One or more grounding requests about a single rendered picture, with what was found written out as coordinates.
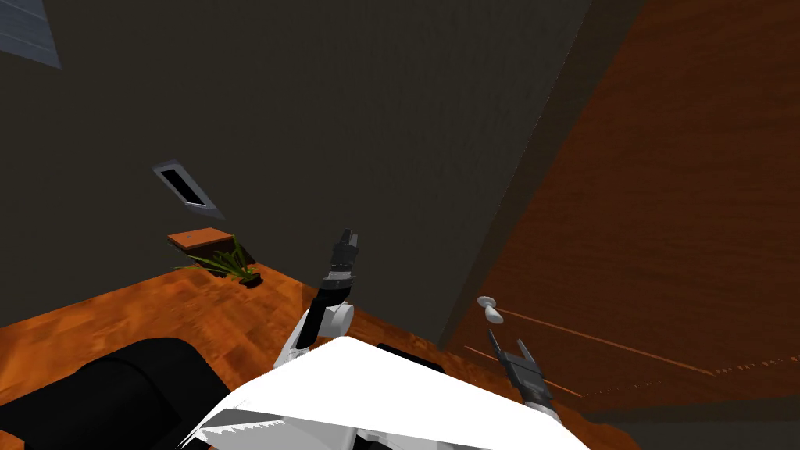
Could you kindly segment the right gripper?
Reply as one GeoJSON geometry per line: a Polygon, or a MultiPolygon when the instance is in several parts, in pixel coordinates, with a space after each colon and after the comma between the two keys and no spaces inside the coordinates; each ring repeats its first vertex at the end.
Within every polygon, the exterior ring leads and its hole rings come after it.
{"type": "Polygon", "coordinates": [[[536,361],[521,339],[517,340],[523,358],[503,352],[492,329],[487,330],[488,338],[494,349],[496,358],[505,368],[512,385],[517,388],[526,403],[536,405],[552,405],[552,394],[536,361]]]}

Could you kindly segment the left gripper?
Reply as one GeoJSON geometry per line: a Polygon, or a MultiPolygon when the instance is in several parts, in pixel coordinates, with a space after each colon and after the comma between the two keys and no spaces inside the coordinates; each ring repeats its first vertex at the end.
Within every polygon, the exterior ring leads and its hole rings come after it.
{"type": "Polygon", "coordinates": [[[347,279],[352,277],[355,258],[359,251],[358,237],[358,234],[351,236],[351,229],[344,229],[339,242],[334,245],[327,279],[347,279]]]}

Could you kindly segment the white door knob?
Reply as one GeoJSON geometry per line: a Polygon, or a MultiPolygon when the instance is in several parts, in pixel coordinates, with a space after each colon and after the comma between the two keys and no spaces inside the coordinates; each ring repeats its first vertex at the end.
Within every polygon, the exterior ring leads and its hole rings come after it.
{"type": "Polygon", "coordinates": [[[477,297],[477,304],[483,309],[484,316],[489,323],[502,324],[504,322],[503,317],[496,309],[497,302],[494,298],[479,296],[477,297]]]}

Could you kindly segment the green potted plant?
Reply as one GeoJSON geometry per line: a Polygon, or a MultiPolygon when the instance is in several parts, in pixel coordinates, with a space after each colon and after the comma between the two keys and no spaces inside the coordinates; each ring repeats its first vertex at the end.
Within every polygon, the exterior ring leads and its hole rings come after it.
{"type": "Polygon", "coordinates": [[[187,257],[214,277],[230,278],[247,289],[263,283],[263,277],[255,267],[255,260],[239,244],[235,235],[210,245],[210,249],[194,250],[187,257]]]}

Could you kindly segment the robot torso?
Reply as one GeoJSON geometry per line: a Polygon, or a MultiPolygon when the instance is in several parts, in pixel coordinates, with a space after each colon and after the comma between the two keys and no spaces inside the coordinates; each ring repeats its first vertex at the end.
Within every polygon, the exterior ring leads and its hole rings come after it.
{"type": "Polygon", "coordinates": [[[337,337],[231,392],[190,432],[217,450],[588,450],[551,415],[337,337]]]}

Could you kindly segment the brown side table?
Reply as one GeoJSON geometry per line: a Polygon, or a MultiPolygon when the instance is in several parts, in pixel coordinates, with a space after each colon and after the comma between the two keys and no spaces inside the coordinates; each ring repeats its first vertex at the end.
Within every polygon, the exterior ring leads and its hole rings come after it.
{"type": "Polygon", "coordinates": [[[194,256],[212,260],[217,252],[234,253],[234,236],[216,228],[203,228],[186,231],[166,236],[167,241],[178,251],[190,256],[194,264],[213,269],[203,261],[194,259],[194,256]]]}

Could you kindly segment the brown wooden door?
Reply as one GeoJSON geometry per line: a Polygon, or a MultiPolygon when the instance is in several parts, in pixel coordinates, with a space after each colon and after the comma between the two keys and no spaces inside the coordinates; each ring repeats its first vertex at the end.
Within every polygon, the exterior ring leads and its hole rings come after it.
{"type": "Polygon", "coordinates": [[[579,412],[800,395],[800,0],[645,0],[480,291],[579,412]]]}

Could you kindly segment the grey window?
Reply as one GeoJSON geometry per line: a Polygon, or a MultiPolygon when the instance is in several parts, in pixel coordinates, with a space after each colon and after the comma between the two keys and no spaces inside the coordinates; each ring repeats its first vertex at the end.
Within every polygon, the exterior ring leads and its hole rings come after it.
{"type": "Polygon", "coordinates": [[[44,0],[0,0],[0,51],[62,68],[44,0]]]}

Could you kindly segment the grey framed wall vent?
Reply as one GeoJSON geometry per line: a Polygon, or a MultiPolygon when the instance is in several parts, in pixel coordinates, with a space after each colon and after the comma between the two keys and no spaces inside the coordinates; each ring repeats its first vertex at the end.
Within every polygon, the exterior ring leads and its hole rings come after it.
{"type": "Polygon", "coordinates": [[[199,215],[225,220],[219,208],[177,160],[156,164],[152,170],[188,210],[199,215]]]}

